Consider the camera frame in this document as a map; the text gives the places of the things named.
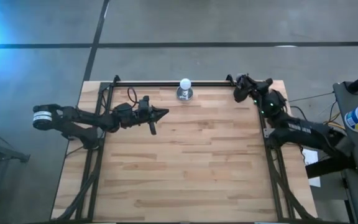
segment metal base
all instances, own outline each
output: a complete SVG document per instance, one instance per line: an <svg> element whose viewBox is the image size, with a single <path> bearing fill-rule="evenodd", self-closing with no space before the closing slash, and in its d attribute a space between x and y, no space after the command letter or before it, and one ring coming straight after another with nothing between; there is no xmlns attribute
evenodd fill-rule
<svg viewBox="0 0 358 224"><path fill-rule="evenodd" d="M184 92L185 91L182 88L180 88L180 86L177 88L177 98L179 100L188 101L193 98L193 89L192 88L187 90L187 94L185 94Z"/></svg>

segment wooden tabletop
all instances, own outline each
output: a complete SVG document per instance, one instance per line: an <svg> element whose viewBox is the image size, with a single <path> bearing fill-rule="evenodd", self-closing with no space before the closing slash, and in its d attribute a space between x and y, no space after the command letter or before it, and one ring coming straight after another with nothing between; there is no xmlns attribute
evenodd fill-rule
<svg viewBox="0 0 358 224"><path fill-rule="evenodd" d="M84 82L80 109L94 112L99 84ZM272 88L287 97L283 81L275 80ZM236 103L231 87L194 87L189 102L178 101L173 87L135 90L138 98L149 95L151 105L170 112L156 124L156 136L147 124L106 135L94 221L277 221L258 112L250 98ZM112 102L112 107L129 102L127 88L114 88ZM80 146L72 141L68 152ZM292 192L316 216L299 148L282 151ZM66 158L52 218L78 193L85 157L82 149Z"/></svg>

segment white ball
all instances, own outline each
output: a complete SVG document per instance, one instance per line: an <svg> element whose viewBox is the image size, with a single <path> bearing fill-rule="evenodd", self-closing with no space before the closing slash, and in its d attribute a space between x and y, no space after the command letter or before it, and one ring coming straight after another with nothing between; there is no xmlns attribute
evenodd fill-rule
<svg viewBox="0 0 358 224"><path fill-rule="evenodd" d="M191 81L188 78L184 78L180 81L180 88L182 90L188 90L191 87Z"/></svg>

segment concrete floor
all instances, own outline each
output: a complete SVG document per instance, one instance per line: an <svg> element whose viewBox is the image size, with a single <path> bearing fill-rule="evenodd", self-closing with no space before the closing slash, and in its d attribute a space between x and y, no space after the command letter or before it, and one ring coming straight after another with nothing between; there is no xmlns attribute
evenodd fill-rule
<svg viewBox="0 0 358 224"><path fill-rule="evenodd" d="M92 43L102 3L0 1L0 44ZM101 36L101 42L232 41L358 41L358 1L115 0ZM10 162L0 188L0 223L48 220L67 141L57 131L34 129L32 107L76 105L89 54L0 49L0 135L31 154L27 164ZM358 78L358 47L99 49L90 79L222 80L247 72L284 80L290 100L328 93L333 83ZM292 105L324 121L328 111L318 114L333 101L328 95ZM330 199L324 188L323 182L315 190L319 203Z"/></svg>

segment robotic arm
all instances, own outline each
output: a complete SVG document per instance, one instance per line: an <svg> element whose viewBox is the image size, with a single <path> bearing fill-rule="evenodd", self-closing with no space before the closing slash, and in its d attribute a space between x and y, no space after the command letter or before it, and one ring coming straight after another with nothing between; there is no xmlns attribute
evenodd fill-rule
<svg viewBox="0 0 358 224"><path fill-rule="evenodd" d="M287 114L286 99L283 95L276 90L269 91L272 83L271 78L257 82L248 75L240 75L237 77L234 90L236 102L242 102L250 96L263 116L267 118L268 124L274 129L268 136L268 147L275 149L286 142L293 142L322 149L331 157L343 157L344 155L333 146L344 135L326 124L291 117Z"/></svg>
<svg viewBox="0 0 358 224"><path fill-rule="evenodd" d="M33 127L44 131L56 129L68 139L71 136L77 137L84 144L85 149L99 147L97 128L115 133L120 127L126 129L133 125L148 123L151 133L156 135L154 123L166 115L169 110L149 106L149 96L144 96L135 104L138 104L137 110L133 110L135 105L123 103L112 109L110 113L101 115L72 106L39 105L33 107ZM92 127L82 128L75 123L88 124Z"/></svg>

